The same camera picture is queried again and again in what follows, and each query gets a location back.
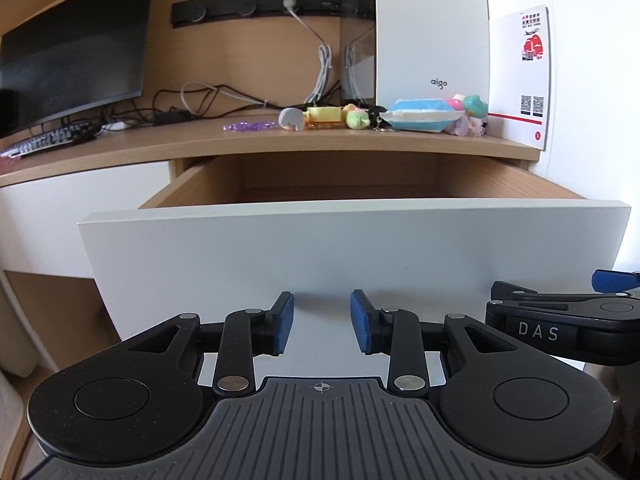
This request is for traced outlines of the white wooden drawer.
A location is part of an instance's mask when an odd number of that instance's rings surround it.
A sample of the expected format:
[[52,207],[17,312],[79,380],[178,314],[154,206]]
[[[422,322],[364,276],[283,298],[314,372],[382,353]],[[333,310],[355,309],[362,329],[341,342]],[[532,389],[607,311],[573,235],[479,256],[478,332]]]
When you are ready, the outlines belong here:
[[350,325],[354,290],[435,322],[482,318],[496,281],[585,292],[628,217],[624,203],[485,157],[283,153],[217,157],[79,231],[122,338],[292,292],[284,355],[259,358],[258,377],[382,376],[386,359],[363,356]]

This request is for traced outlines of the pink frilly cloth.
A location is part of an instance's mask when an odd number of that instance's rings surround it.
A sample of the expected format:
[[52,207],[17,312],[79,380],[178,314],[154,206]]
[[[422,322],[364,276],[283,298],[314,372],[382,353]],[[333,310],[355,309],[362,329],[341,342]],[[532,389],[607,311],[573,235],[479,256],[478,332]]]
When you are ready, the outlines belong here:
[[461,116],[445,128],[445,132],[453,136],[479,138],[485,134],[485,125],[480,119],[468,115]]

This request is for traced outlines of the black red toy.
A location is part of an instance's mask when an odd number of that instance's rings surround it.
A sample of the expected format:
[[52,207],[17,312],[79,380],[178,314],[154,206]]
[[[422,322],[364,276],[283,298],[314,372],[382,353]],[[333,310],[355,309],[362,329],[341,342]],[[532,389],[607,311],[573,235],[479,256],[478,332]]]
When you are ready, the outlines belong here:
[[371,127],[375,129],[385,129],[388,127],[388,122],[382,117],[387,110],[384,106],[370,106],[368,109],[368,115],[371,123]]

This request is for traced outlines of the small yellow green figure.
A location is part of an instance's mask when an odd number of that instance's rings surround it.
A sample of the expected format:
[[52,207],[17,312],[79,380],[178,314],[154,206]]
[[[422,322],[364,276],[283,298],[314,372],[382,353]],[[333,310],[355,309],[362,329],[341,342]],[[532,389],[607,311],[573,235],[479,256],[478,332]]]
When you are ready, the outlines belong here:
[[367,110],[356,106],[355,104],[347,104],[341,111],[342,122],[345,126],[352,130],[367,129],[371,125],[369,113]]

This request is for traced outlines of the pink teal plush toy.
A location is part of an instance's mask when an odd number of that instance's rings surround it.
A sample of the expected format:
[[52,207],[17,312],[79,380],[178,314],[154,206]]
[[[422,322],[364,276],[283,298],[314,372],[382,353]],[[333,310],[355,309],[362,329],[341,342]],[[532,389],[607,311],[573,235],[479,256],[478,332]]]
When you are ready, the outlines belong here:
[[464,110],[470,117],[483,119],[488,115],[488,104],[477,94],[456,94],[446,103],[454,110]]

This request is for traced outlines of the blue wet wipes pack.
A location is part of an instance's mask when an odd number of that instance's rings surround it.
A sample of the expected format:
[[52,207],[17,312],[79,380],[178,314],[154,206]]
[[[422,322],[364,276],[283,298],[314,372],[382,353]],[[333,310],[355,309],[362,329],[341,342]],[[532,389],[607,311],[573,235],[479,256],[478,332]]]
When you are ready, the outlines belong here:
[[395,130],[440,133],[464,115],[442,99],[398,100],[380,118]]

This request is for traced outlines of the yellow toy block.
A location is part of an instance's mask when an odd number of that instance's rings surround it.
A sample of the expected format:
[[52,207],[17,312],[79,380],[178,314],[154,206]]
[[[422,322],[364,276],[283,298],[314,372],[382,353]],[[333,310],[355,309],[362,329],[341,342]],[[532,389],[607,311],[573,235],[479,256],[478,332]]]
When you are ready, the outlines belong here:
[[341,129],[345,127],[339,106],[311,106],[303,112],[305,129]]

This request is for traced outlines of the white adjacent drawer front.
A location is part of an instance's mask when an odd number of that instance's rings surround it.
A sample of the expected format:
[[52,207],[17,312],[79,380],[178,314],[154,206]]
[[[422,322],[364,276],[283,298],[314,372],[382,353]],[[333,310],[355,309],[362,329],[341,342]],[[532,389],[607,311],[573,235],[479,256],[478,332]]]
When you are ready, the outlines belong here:
[[2,269],[90,278],[78,223],[94,212],[136,209],[169,182],[168,162],[151,162],[2,188]]

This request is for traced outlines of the black keyboard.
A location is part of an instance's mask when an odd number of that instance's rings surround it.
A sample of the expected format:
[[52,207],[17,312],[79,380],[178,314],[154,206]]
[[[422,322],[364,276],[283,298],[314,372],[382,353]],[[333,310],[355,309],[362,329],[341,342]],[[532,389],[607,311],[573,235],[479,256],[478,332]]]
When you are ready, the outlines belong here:
[[102,130],[100,125],[91,122],[80,122],[67,127],[57,128],[38,136],[32,136],[8,146],[1,156],[10,159],[22,158],[41,152],[66,148],[66,146],[87,142],[94,139]]

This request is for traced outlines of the white aigo box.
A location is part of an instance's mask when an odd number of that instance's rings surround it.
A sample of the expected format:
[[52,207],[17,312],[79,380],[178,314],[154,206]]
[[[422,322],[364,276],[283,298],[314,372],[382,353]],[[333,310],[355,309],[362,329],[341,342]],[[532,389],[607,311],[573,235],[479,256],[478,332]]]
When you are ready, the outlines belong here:
[[521,0],[375,0],[375,101],[478,96],[492,136],[544,150],[551,54],[546,6]]

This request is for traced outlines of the black monitor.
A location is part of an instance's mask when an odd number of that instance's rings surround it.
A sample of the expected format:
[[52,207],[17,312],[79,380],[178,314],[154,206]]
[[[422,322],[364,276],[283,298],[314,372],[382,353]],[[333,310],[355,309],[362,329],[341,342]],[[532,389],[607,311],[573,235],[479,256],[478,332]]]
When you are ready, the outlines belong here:
[[65,0],[1,37],[1,134],[142,95],[151,0]]

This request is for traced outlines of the black power strip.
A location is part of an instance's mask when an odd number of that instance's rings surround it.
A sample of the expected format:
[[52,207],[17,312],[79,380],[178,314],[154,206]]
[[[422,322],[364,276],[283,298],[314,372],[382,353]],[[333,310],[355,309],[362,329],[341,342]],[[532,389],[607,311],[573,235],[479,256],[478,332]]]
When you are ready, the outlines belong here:
[[[375,0],[294,0],[298,16],[375,20]],[[284,0],[184,0],[171,6],[173,28],[202,23],[288,15]]]

